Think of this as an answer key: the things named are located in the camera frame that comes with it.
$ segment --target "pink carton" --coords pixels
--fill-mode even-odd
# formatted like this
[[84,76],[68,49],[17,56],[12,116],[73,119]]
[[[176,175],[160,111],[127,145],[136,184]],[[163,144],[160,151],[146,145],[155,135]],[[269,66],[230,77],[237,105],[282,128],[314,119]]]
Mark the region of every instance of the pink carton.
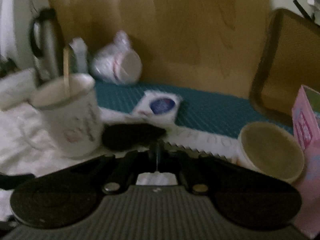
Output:
[[305,155],[305,168],[294,186],[302,197],[295,226],[314,238],[320,232],[320,93],[301,86],[292,108],[293,133]]

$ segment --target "wooden stick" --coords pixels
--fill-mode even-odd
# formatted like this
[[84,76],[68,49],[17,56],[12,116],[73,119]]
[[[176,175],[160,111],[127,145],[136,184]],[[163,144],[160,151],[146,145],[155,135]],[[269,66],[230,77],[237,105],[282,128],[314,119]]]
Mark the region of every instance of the wooden stick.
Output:
[[69,84],[69,45],[63,49],[63,81],[64,91],[66,97],[70,97],[70,84]]

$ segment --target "tissue packet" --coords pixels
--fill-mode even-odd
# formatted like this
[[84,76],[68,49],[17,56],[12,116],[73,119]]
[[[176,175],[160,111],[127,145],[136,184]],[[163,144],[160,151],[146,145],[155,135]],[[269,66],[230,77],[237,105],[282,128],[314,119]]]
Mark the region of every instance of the tissue packet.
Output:
[[147,90],[132,115],[157,123],[174,123],[181,101],[179,95]]

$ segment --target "wooden panel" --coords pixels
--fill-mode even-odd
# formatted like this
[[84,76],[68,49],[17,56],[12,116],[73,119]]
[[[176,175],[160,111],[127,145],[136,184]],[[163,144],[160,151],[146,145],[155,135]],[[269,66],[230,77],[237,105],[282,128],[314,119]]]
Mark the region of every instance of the wooden panel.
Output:
[[247,97],[269,0],[49,0],[66,41],[94,52],[125,30],[142,80]]

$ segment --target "black mechanical device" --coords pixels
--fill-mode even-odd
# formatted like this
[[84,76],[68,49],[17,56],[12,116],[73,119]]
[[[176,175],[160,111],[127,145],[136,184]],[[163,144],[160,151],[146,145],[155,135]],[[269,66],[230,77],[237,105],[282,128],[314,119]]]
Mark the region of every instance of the black mechanical device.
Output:
[[[156,170],[178,185],[135,185]],[[20,225],[4,240],[306,239],[291,225],[301,206],[291,185],[161,143],[26,181],[10,204]]]

